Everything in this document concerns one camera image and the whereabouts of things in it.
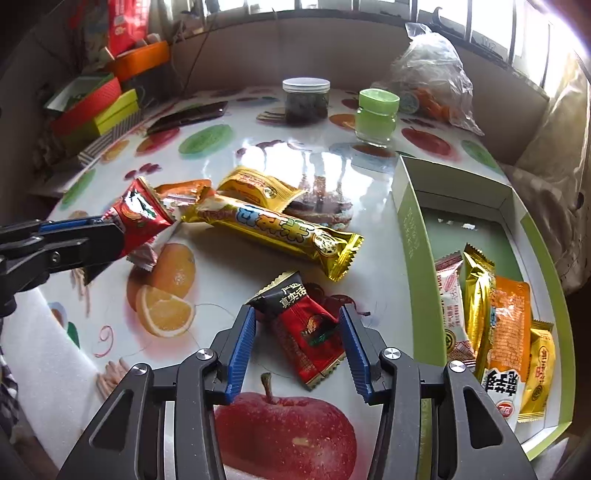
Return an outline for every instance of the plastic jar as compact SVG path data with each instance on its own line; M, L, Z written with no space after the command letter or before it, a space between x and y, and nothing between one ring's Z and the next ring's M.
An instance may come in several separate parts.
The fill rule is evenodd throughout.
M359 92L359 109L355 116L357 138L376 147L387 147L396 128L398 95L369 88Z
M330 82L301 77L283 80L285 122L288 125L312 124L329 116Z

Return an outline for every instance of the green box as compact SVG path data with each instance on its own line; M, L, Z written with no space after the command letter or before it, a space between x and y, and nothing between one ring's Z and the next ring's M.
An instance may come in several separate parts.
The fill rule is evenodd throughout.
M500 275L530 284L533 318L555 325L552 335L557 359L545 417L518 423L515 430L527 456L536 457L572 421L575 376L564 294L531 215L508 181L412 157L401 157L397 162L392 195L408 273L416 360L435 365L446 362L434 252L440 258L461 249L463 238L478 240L480 235L478 241L487 242L482 248L498 263ZM467 225L465 236L457 231L443 232L437 224L447 221L464 222L458 225ZM485 230L476 237L471 231L475 224Z

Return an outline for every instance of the blue gripper pad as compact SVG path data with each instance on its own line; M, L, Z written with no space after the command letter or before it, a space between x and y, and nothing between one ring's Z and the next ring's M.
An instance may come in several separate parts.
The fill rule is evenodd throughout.
M238 341L236 341L236 348L228 363L228 386L224 392L228 404L234 400L236 395L238 395L242 389L242 382L244 382L244 375L246 374L246 366L248 365L248 359L251 356L252 344L255 341L255 333L255 309L251 307L248 310L248 314L246 314L246 320L242 325Z
M357 389L357 393L363 397L364 402L368 403L374 394L374 389L371 385L369 362L361 348L361 343L345 308L341 308L339 312L339 327L343 346L347 353L351 375L355 382L355 388Z

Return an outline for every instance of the white jar lid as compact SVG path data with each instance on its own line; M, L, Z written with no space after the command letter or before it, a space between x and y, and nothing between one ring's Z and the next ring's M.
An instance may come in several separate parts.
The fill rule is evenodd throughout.
M330 90L330 82L324 79L299 77L283 80L283 89L287 93L326 93Z

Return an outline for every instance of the snack wrapper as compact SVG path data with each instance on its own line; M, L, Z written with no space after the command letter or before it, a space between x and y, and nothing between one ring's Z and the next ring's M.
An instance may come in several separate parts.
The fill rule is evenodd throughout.
M443 310L447 360L460 360L471 371L474 371L476 354L466 333L462 289L460 288L459 270L462 263L462 253L454 252L437 260L435 270L441 309Z
M181 207L183 222L224 225L285 252L313 260L333 281L349 269L363 237L273 212L241 200L204 192L195 205Z
M211 180L206 179L169 183L156 187L154 190L158 193L162 204L170 214L176 218L176 221L170 228L153 236L144 244L130 252L127 255L127 260L134 265L151 272L158 261L160 252L181 223L179 207L181 205L194 204L201 196L203 189L205 187L211 187L211 185Z
M281 213L290 202L304 193L281 180L258 170L240 166L222 180L217 190L222 194Z
M466 333L476 353L474 375L482 379L486 354L491 347L491 334L495 325L495 264L482 252L466 244L466 287L464 317Z
M327 191L326 177L314 176L314 181L310 184L307 175L303 175L299 188L305 193L287 206L287 215L337 231L349 226L353 218L353 203L343 195L340 179L336 190Z
M544 417L556 362L552 327L551 323L537 320L531 322L530 371L517 419L519 422Z
M339 322L308 296L299 272L280 275L248 304L264 314L265 323L309 389L345 357Z
M515 430L530 361L531 300L527 283L496 278L495 319L482 386Z
M125 235L124 257L174 223L172 214L143 177L135 179L125 193L103 215L115 222Z

